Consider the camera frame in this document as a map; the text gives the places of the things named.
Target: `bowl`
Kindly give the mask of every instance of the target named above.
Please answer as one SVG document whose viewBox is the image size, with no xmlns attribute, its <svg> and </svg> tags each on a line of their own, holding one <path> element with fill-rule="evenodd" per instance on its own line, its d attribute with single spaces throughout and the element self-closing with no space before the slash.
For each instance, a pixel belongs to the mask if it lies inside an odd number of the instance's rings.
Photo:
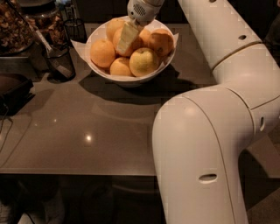
<svg viewBox="0 0 280 224">
<path fill-rule="evenodd" d="M 129 17 L 122 17 L 125 21 L 129 20 Z M 176 36 L 173 35 L 174 37 L 174 49 L 172 52 L 169 53 L 168 57 L 160 64 L 158 69 L 154 71 L 153 73 L 149 73 L 145 76 L 142 77 L 128 77 L 128 76 L 120 76 L 120 75 L 111 75 L 109 74 L 109 71 L 106 69 L 100 68 L 97 65 L 95 65 L 91 59 L 90 59 L 90 46 L 92 43 L 94 43 L 97 39 L 103 39 L 106 38 L 106 25 L 102 24 L 100 25 L 97 29 L 94 30 L 94 32 L 89 36 L 87 39 L 87 47 L 85 50 L 85 61 L 88 63 L 88 65 L 91 67 L 91 69 L 99 74 L 101 77 L 105 78 L 108 81 L 112 81 L 115 84 L 126 87 L 126 88 L 133 88 L 133 87 L 138 87 L 142 85 L 143 83 L 150 81 L 151 79 L 155 78 L 158 74 L 160 74 L 172 61 L 175 51 L 176 51 Z M 158 29 L 158 28 L 163 28 L 172 33 L 172 31 L 164 24 L 159 22 L 158 20 L 154 19 L 150 24 L 146 25 L 145 28 L 149 30 L 150 32 Z"/>
</svg>

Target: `jar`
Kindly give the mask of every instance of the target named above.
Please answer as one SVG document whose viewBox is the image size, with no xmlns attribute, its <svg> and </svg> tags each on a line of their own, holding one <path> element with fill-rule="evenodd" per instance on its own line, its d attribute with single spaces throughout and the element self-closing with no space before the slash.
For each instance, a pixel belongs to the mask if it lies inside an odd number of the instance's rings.
<svg viewBox="0 0 280 224">
<path fill-rule="evenodd" d="M 38 5 L 34 2 L 21 5 L 21 11 L 30 25 L 38 28 L 45 36 L 49 34 L 50 44 L 63 45 L 67 42 L 62 15 L 53 0 Z"/>
<path fill-rule="evenodd" d="M 0 56 L 20 53 L 33 43 L 33 34 L 10 0 L 0 0 Z"/>
</svg>

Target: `table surface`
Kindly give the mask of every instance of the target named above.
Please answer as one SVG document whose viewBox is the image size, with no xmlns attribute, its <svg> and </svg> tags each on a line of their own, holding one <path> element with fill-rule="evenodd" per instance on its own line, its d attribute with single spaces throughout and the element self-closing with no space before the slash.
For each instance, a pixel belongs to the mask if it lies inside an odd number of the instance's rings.
<svg viewBox="0 0 280 224">
<path fill-rule="evenodd" d="M 91 32 L 97 24 L 87 24 Z M 47 79 L 3 122 L 0 173 L 155 175 L 151 133 L 155 115 L 173 96 L 215 83 L 189 24 L 178 33 L 171 64 L 140 87 L 104 80 L 71 50 L 76 77 Z"/>
</svg>

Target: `black cable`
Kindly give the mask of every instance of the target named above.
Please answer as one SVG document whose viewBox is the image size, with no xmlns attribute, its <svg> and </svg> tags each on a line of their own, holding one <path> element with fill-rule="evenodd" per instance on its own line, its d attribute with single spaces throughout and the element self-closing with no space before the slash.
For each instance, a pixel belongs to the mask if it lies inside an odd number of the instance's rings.
<svg viewBox="0 0 280 224">
<path fill-rule="evenodd" d="M 3 118 L 2 118 L 2 121 L 1 121 L 0 135 L 1 135 L 1 132 L 2 132 L 2 128 L 3 128 L 3 126 L 4 126 L 4 120 L 6 119 L 6 116 L 7 116 L 8 113 L 9 113 L 9 107 L 8 107 L 5 103 L 3 103 L 3 106 L 6 108 L 6 112 L 5 112 L 5 114 L 3 115 Z"/>
<path fill-rule="evenodd" d="M 33 221 L 32 217 L 30 216 L 29 213 L 24 212 L 24 214 L 26 214 L 28 216 L 28 218 L 30 219 L 30 221 L 32 222 L 32 224 L 35 224 L 35 222 Z"/>
</svg>

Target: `yellow fruit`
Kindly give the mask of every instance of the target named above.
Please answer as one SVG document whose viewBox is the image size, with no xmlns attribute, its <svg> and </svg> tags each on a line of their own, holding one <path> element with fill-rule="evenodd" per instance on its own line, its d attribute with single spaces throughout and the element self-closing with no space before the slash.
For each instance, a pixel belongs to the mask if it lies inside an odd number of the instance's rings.
<svg viewBox="0 0 280 224">
<path fill-rule="evenodd" d="M 129 61 L 131 72 L 135 76 L 144 76 L 158 69 L 159 57 L 148 47 L 141 47 L 135 50 Z"/>
<path fill-rule="evenodd" d="M 122 30 L 123 28 L 119 28 L 117 29 L 117 31 L 115 32 L 115 35 L 113 37 L 113 46 L 116 50 L 116 47 L 120 41 L 121 35 L 122 35 Z M 131 44 L 131 47 L 129 47 L 129 49 L 125 52 L 125 53 L 120 53 L 118 51 L 116 51 L 119 55 L 123 56 L 123 57 L 130 57 L 130 55 L 138 48 L 141 47 L 141 39 L 139 37 L 136 38 L 136 40 Z"/>
<path fill-rule="evenodd" d="M 120 57 L 114 60 L 110 67 L 111 75 L 133 76 L 130 71 L 130 59 Z"/>
<path fill-rule="evenodd" d="M 166 29 L 156 29 L 150 34 L 148 47 L 154 50 L 157 56 L 166 56 L 174 48 L 173 36 Z"/>
<path fill-rule="evenodd" d="M 112 42 L 106 38 L 96 40 L 90 47 L 90 59 L 98 67 L 110 67 L 116 59 L 116 52 Z"/>
<path fill-rule="evenodd" d="M 120 17 L 114 17 L 106 24 L 106 35 L 108 40 L 113 41 L 114 34 L 117 29 L 123 27 L 124 20 Z"/>
<path fill-rule="evenodd" d="M 142 41 L 142 47 L 148 47 L 150 35 L 151 32 L 145 28 L 139 33 L 139 38 Z"/>
</svg>

